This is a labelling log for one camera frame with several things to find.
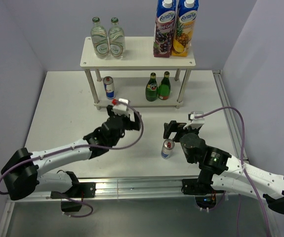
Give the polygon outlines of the silver blue can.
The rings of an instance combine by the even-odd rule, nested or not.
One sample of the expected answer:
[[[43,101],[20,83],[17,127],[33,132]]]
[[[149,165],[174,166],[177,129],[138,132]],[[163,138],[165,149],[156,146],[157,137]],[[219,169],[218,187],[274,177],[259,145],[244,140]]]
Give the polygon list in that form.
[[[115,87],[114,80],[110,76],[106,76],[103,78],[103,85],[106,93],[106,97],[108,99],[114,99],[115,97]]]
[[[172,139],[165,139],[162,145],[161,157],[164,159],[170,158],[174,149],[175,143]]]

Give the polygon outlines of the green Perrier labelled bottle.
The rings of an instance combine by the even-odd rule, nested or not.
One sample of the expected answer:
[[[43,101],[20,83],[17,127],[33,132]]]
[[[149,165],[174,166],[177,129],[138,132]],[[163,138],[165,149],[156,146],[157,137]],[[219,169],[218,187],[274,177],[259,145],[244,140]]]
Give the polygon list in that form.
[[[156,73],[151,73],[150,79],[145,88],[145,96],[148,101],[153,102],[157,99],[158,97],[157,88],[158,84],[156,81]]]

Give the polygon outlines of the dark green gold-cap bottle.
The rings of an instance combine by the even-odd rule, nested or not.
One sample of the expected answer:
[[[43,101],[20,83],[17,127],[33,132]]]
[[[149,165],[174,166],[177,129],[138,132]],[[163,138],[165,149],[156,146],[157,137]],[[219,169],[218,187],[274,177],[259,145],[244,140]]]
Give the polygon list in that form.
[[[158,87],[158,97],[161,100],[167,100],[170,96],[171,84],[170,84],[169,76],[170,76],[170,73],[166,71]]]

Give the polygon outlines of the clear bottle green cap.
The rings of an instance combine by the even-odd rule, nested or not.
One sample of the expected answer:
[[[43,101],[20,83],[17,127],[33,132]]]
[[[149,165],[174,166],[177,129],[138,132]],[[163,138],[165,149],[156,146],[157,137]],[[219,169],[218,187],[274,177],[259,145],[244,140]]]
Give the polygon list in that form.
[[[125,53],[125,35],[123,28],[119,25],[117,17],[111,19],[111,27],[108,31],[109,48],[111,55],[115,58],[123,58]]]
[[[99,58],[106,58],[109,55],[109,42],[106,29],[101,25],[99,17],[92,18],[93,27],[90,31],[95,54]]]

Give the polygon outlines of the clear bottle green cap front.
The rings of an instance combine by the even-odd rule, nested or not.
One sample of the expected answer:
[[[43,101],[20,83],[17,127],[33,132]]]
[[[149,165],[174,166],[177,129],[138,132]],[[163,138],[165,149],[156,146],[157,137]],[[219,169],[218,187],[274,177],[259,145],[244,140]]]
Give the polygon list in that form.
[[[123,28],[119,25],[117,17],[111,19],[111,27],[108,31],[109,48],[111,55],[115,58],[123,58],[125,53],[125,35]]]

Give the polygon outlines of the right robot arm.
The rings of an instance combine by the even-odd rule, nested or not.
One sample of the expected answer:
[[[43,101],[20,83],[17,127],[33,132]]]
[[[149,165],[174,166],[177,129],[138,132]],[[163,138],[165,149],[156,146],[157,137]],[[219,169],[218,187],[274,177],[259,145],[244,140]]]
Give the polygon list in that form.
[[[268,207],[284,215],[284,175],[264,171],[241,161],[234,155],[209,146],[199,137],[202,123],[179,123],[174,120],[164,124],[163,138],[175,133],[173,141],[180,143],[186,161],[197,164],[198,178],[182,180],[182,193],[203,196],[213,191],[227,191],[260,199]]]

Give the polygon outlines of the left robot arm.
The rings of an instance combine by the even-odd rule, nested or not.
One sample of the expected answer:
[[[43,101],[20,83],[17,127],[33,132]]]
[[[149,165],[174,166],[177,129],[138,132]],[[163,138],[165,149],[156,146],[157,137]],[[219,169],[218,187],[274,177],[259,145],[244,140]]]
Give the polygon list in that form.
[[[33,192],[59,192],[75,197],[80,191],[79,181],[73,172],[52,173],[52,170],[82,160],[104,155],[110,150],[127,149],[132,142],[117,147],[125,131],[143,132],[141,115],[130,105],[116,101],[107,106],[108,119],[92,133],[68,145],[30,152],[18,149],[1,169],[0,194],[11,200],[21,200]]]

